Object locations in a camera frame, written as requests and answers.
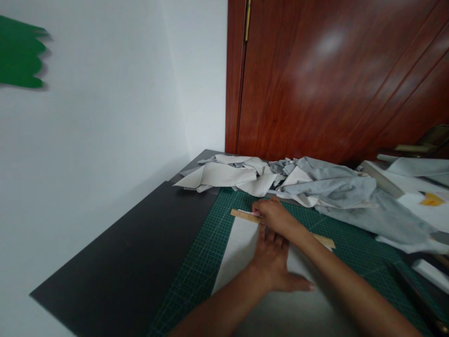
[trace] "finger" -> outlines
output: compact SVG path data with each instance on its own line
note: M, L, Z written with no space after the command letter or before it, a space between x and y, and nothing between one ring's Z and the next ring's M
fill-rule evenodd
M289 273L290 291L315 291L315 285L306 278Z
M282 235L276 234L275 236L275 245L282 247L282 241L284 240L284 237Z
M267 236L266 236L267 241L268 241L268 242L273 242L273 241L275 240L275 234L276 234L276 233L270 229L270 230L268 231Z
M259 210L259 202L258 201L254 201L253 205L251 207L253 209L253 212L258 211Z
M278 202L278 203L281 203L281 201L279 200L279 198L278 198L277 196L271 197L270 200L275 201L275 202Z
M282 249L288 251L290 248L290 241L288 241L286 238L282 241Z
M267 228L265 225L259 225L259 240L261 241L265 240L265 228Z

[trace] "door hinge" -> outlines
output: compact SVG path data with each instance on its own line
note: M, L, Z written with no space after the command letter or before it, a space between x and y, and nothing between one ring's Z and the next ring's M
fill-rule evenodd
M250 16L251 16L251 0L246 0L245 42L248 41Z

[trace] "wooden door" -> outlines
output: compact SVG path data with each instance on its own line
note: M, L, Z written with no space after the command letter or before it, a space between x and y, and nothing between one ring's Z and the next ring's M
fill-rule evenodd
M250 14L241 105L227 93L227 152L341 163L449 121L447 0L252 0ZM231 24L228 91L239 74L229 34L242 26Z

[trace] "gray fabric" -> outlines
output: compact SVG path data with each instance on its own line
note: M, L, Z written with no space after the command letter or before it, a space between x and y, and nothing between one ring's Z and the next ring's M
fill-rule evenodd
M201 166L198 166L198 167L195 167L195 168L192 168L192 169L189 169L189 170L185 170L185 171L180 172L179 174L180 174L181 176L188 176L190 173L195 172L195 171L198 170L200 167L201 167Z
M285 166L289 165L290 162L284 159L279 161L269 161L268 165L270 166L271 172L283 174L283 169Z
M346 166L340 166L337 164L332 164L327 161L313 159L310 157L302 157L301 159L298 159L294 163L296 166L299 166L299 168L306 173L309 173L313 169L328 169L328 168L333 168L333 167L346 167Z
M329 168L313 168L307 172L314 180L351 178L357 177L357 172L346 166L334 166Z
M288 165L285 165L284 166L284 168L282 169L282 173L285 175L285 176L289 176L290 175L290 173L295 169L295 164L288 164Z
M449 160L427 158L399 158L387 172L401 176L434 176L449 173Z
M285 179L286 179L285 176L283 176L282 174L278 173L276 178L275 178L275 180L274 180L274 182L273 182L273 186L276 187L276 186L280 185L281 182L283 182Z
M371 198L379 207L346 210L323 206L315 208L321 214L404 244L423 242L430 233L437 232L388 193L376 189Z
M376 180L374 178L356 176L284 186L281 188L281 192L291 195L316 196L335 207L351 208L369 199L375 188Z

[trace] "brown wardrobe door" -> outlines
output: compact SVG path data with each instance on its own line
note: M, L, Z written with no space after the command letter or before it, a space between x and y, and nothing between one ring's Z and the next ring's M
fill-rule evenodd
M437 4L253 0L237 153L335 163L350 157L369 121L359 123L361 116L380 88L387 98L394 93L401 79L382 85Z

